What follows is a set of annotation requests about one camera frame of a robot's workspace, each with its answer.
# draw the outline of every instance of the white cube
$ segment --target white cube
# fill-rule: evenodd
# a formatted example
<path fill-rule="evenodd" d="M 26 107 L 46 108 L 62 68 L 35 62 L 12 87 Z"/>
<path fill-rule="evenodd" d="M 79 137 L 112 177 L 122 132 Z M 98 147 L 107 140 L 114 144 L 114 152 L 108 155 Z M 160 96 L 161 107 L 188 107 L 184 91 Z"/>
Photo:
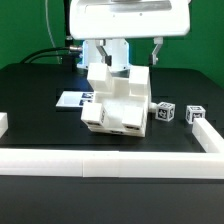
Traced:
<path fill-rule="evenodd" d="M 139 131 L 143 124 L 143 117 L 142 107 L 125 106 L 122 124 L 129 131 Z"/>
<path fill-rule="evenodd" d="M 148 96 L 149 68 L 144 66 L 131 66 L 129 87 L 131 95 Z"/>
<path fill-rule="evenodd" d="M 102 103 L 84 103 L 81 120 L 89 127 L 107 127 L 109 120 Z"/>
<path fill-rule="evenodd" d="M 87 80 L 94 91 L 111 91 L 112 76 L 107 64 L 90 63 Z"/>
<path fill-rule="evenodd" d="M 205 118 L 205 109 L 202 106 L 188 105 L 185 118 L 189 124 L 193 124 L 194 118 Z"/>
<path fill-rule="evenodd" d="M 156 119 L 162 121 L 171 121 L 174 118 L 175 104 L 161 102 L 156 108 Z"/>

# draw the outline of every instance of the white block structure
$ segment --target white block structure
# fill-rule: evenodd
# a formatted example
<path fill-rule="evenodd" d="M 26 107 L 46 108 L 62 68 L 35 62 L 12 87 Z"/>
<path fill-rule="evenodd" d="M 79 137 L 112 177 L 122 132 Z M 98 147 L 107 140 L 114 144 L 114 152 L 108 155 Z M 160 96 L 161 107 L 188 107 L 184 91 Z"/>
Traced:
<path fill-rule="evenodd" d="M 192 133 L 207 153 L 224 153 L 224 139 L 205 118 L 195 118 Z"/>
<path fill-rule="evenodd" d="M 205 109 L 202 106 L 188 105 L 186 109 L 186 121 L 193 124 L 195 118 L 204 118 Z"/>
<path fill-rule="evenodd" d="M 81 120 L 91 131 L 145 136 L 151 103 L 148 67 L 131 66 L 129 78 L 120 78 L 106 64 L 91 63 L 87 80 L 94 96 L 92 104 L 84 104 Z"/>
<path fill-rule="evenodd" d="M 156 119 L 162 121 L 171 121 L 174 118 L 175 104 L 161 102 L 156 108 Z"/>
<path fill-rule="evenodd" d="M 8 130 L 7 113 L 0 113 L 0 138 Z"/>

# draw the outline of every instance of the black table surface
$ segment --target black table surface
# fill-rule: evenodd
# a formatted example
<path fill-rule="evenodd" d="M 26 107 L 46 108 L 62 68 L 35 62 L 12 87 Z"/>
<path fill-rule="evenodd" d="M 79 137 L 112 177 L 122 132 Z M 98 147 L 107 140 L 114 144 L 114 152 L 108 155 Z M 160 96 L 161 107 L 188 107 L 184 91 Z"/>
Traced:
<path fill-rule="evenodd" d="M 92 133 L 81 109 L 58 110 L 64 90 L 89 91 L 86 74 L 60 65 L 11 64 L 0 71 L 0 112 L 9 130 L 1 148 L 195 152 L 185 121 L 201 105 L 224 136 L 224 91 L 189 69 L 153 69 L 153 102 L 176 104 L 171 122 L 148 116 L 145 138 Z M 0 223 L 224 223 L 222 180 L 0 176 Z"/>

